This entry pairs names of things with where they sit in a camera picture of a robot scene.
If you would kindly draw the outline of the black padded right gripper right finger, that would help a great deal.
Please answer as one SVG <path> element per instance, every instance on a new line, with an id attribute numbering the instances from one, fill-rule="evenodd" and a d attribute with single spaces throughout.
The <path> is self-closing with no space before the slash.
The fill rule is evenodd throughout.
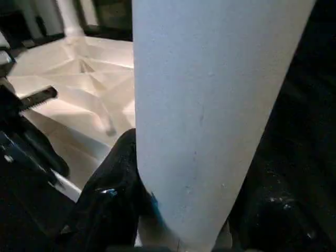
<path id="1" fill-rule="evenodd" d="M 313 189 L 320 179 L 290 166 L 280 138 L 260 140 L 228 222 L 234 244 L 257 251 L 335 251 L 331 203 Z"/>

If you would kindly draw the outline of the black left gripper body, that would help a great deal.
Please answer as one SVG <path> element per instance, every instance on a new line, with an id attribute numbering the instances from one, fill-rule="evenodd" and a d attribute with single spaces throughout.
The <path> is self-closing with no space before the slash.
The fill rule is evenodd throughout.
<path id="1" fill-rule="evenodd" d="M 1 85 L 1 152 L 4 157 L 43 176 L 51 185 L 59 183 L 56 174 L 69 176 L 69 166 L 23 112 L 57 96 L 57 90 L 49 86 L 19 98 L 7 86 Z"/>

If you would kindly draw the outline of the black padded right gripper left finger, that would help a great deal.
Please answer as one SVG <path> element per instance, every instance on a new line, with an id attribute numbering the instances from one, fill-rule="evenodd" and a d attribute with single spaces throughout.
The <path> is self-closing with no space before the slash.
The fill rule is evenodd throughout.
<path id="1" fill-rule="evenodd" d="M 137 166 L 136 130 L 125 131 L 91 175 L 58 235 L 61 251 L 133 247 L 150 197 Z"/>

